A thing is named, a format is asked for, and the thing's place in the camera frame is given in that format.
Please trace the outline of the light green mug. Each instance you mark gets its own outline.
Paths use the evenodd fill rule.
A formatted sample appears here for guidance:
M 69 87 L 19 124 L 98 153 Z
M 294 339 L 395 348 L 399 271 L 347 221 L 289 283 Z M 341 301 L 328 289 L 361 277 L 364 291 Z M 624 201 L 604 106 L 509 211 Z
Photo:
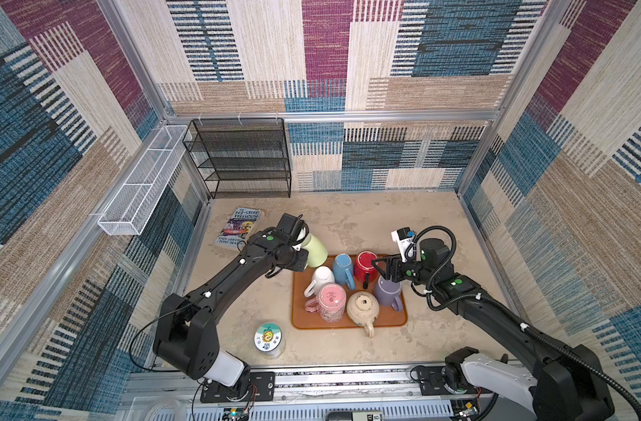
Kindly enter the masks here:
M 329 255 L 326 247 L 312 233 L 306 235 L 300 247 L 308 252 L 308 261 L 306 262 L 308 268 L 318 268 L 327 261 Z

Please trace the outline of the white mug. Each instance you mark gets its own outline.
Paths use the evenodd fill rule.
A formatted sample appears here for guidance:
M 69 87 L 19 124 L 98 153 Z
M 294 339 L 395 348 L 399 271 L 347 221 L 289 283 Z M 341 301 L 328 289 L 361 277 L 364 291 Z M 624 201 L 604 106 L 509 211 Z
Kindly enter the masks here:
M 320 266 L 313 272 L 312 280 L 304 291 L 304 297 L 311 298 L 312 296 L 317 296 L 324 286 L 334 284 L 335 282 L 332 269 L 326 266 Z

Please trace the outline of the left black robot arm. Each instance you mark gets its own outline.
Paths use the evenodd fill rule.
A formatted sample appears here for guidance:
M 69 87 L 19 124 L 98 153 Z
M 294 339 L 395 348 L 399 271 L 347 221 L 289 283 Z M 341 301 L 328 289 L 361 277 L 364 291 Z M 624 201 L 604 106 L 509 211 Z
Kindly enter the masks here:
M 155 355 L 193 380 L 206 379 L 243 394 L 250 385 L 250 366 L 220 348 L 217 326 L 261 276 L 306 269 L 308 251 L 301 243 L 308 234 L 301 216 L 285 213 L 277 226 L 252 234 L 236 258 L 202 286 L 168 296 L 157 322 Z

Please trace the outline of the brown plastic tray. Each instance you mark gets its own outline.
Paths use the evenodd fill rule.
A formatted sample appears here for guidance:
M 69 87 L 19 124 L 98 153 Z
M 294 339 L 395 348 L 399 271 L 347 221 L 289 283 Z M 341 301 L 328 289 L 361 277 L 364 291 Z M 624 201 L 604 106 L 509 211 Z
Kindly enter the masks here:
M 292 325 L 300 330 L 327 330 L 327 329 L 353 329 L 359 328 L 347 314 L 344 314 L 339 322 L 328 323 L 317 313 L 307 312 L 304 308 L 308 298 L 304 296 L 304 290 L 312 280 L 314 268 L 307 268 L 304 272 L 293 272 L 292 281 Z M 399 327 L 408 322 L 407 307 L 397 312 L 391 306 L 379 306 L 380 313 L 375 320 L 376 328 Z

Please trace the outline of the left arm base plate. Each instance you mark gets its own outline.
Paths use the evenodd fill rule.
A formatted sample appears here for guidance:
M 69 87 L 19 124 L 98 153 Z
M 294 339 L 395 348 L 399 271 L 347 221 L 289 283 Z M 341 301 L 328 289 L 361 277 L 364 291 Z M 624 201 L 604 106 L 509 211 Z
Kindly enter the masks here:
M 233 386 L 211 381 L 201 389 L 201 403 L 248 403 L 273 400 L 276 375 L 272 371 L 251 373 L 246 370 Z

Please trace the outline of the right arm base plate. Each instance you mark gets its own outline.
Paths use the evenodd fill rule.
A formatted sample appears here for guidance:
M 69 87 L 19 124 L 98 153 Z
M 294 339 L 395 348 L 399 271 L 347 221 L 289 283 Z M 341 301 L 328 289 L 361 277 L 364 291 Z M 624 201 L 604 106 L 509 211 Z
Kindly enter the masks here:
M 410 369 L 410 378 L 420 387 L 422 396 L 476 395 L 478 390 L 446 373 L 446 365 L 416 365 Z

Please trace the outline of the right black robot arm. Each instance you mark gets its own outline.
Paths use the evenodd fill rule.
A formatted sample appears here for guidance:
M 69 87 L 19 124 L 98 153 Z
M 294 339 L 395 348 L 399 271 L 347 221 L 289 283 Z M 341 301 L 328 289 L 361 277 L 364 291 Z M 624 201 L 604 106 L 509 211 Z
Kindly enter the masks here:
M 399 252 L 373 263 L 381 275 L 422 287 L 420 295 L 429 309 L 450 310 L 472 322 L 522 363 L 515 368 L 475 348 L 461 348 L 445 359 L 450 391 L 489 389 L 531 410 L 539 420 L 606 420 L 614 415 L 610 392 L 626 391 L 603 372 L 594 352 L 542 333 L 458 273 L 452 264 L 455 243 L 426 239 L 409 228 L 393 232 L 392 239 Z

